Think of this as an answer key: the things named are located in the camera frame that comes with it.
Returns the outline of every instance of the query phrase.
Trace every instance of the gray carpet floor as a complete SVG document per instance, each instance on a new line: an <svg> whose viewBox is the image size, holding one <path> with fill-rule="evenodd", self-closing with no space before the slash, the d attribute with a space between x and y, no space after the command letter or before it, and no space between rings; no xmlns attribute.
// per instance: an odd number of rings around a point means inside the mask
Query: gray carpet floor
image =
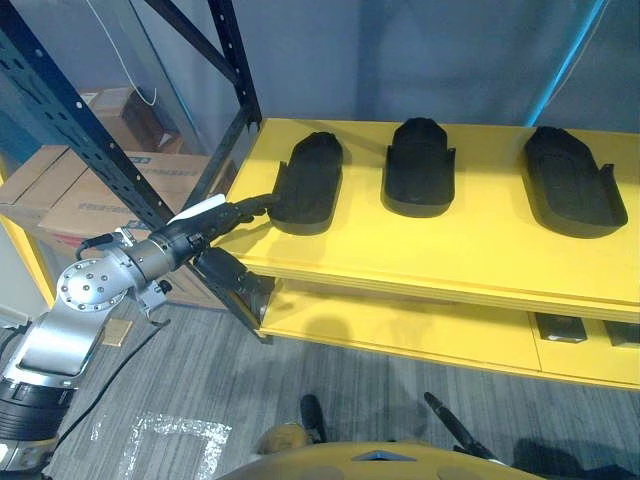
<svg viewBox="0 0 640 480"><path fill-rule="evenodd" d="M130 303L114 316L134 328L123 348L98 348L63 428L154 328ZM640 473L638 393L289 339L262 345L211 310L167 305L155 318L171 324L61 446L46 470L54 479L217 478L257 458L256 441L271 426L300 421L306 393L319 398L330 440L420 438L451 449L453 437L422 400L426 390L506 463Z"/></svg>

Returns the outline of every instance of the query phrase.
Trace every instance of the brown cardboard box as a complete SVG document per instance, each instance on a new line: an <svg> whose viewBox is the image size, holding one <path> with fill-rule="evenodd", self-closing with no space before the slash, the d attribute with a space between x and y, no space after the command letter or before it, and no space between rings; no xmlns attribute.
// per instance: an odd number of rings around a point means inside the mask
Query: brown cardboard box
<svg viewBox="0 0 640 480"><path fill-rule="evenodd" d="M182 209L208 157L127 152L129 158L174 212ZM39 222L37 230L53 238L52 245L69 255L85 238L126 226L137 240L149 230L90 170L84 172ZM224 308L186 267L167 275L170 301L207 308Z"/></svg>
<svg viewBox="0 0 640 480"><path fill-rule="evenodd" d="M181 210L209 161L209 157L198 155L127 155L175 212ZM139 240L149 234L146 226L67 147L43 147L18 169L0 188L0 213L70 258L83 239L120 226L128 226ZM174 287L169 294L172 301L221 308L188 269L183 267L168 278Z"/></svg>
<svg viewBox="0 0 640 480"><path fill-rule="evenodd" d="M41 147L0 188L0 213L29 231L37 230L40 220L86 169L68 147Z"/></svg>
<svg viewBox="0 0 640 480"><path fill-rule="evenodd" d="M165 133L168 138L164 138L159 148L162 153L189 153L184 144L184 138L179 133Z"/></svg>
<svg viewBox="0 0 640 480"><path fill-rule="evenodd" d="M158 151L164 130L133 88L85 91L81 96L122 149Z"/></svg>

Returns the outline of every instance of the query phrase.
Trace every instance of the yellow shelf board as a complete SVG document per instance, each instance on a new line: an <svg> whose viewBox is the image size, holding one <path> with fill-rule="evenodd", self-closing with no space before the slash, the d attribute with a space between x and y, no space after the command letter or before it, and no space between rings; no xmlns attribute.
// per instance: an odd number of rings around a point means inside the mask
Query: yellow shelf board
<svg viewBox="0 0 640 480"><path fill-rule="evenodd" d="M595 371L595 359L586 364L576 359L564 369L554 368L546 350L541 364L540 341L535 338L539 334L526 312L426 299L312 292L290 284L276 282L261 334L503 373L640 389L640 375L633 373L638 357L629 352L620 355L595 339L550 347L558 352L558 361L562 351L575 355L578 349L584 359L593 354L602 363L613 355L616 360L611 368ZM593 332L588 327L588 334Z"/></svg>
<svg viewBox="0 0 640 480"><path fill-rule="evenodd" d="M277 282L261 331L431 360L539 370L526 312L427 299L291 290Z"/></svg>
<svg viewBox="0 0 640 480"><path fill-rule="evenodd" d="M640 136L570 130L599 165L615 164L629 223L597 239L534 219L521 176L534 129L446 125L456 148L456 196L435 218L407 218L380 201L398 123L268 119L229 199L271 192L280 161L315 131L344 149L333 222L323 234L283 233L261 217L218 245L258 273L521 310L640 321Z"/></svg>
<svg viewBox="0 0 640 480"><path fill-rule="evenodd" d="M640 349L612 346L601 320L585 318L582 322L587 340L568 344L542 339L537 323L532 318L542 370L558 375L579 372L581 377L594 380L640 384Z"/></svg>

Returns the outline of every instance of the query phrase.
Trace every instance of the robotic arm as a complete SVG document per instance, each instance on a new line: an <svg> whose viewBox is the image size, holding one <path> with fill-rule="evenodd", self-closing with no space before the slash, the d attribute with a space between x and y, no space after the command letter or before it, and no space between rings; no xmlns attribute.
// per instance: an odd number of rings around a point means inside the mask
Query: robotic arm
<svg viewBox="0 0 640 480"><path fill-rule="evenodd" d="M193 216L189 209L146 240L135 243L125 235L102 258L79 260L62 273L53 308L31 325L0 377L0 478L29 478L25 475L47 465L104 325L125 295L133 295L148 316L170 289L158 278L239 223L264 214L275 201L274 195L261 195L218 203ZM201 205L192 208L201 210ZM226 261L233 259L215 250ZM253 274L239 271L259 285Z"/></svg>

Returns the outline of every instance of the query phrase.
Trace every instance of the lower shelf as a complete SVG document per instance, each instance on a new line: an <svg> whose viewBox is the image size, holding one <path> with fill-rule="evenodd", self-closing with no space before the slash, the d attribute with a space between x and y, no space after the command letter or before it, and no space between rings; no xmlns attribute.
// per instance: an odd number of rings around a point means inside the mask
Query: lower shelf
<svg viewBox="0 0 640 480"><path fill-rule="evenodd" d="M530 315L478 305L337 295L278 280L261 333L466 367L640 389L640 350L599 320L579 344L543 340Z"/></svg>

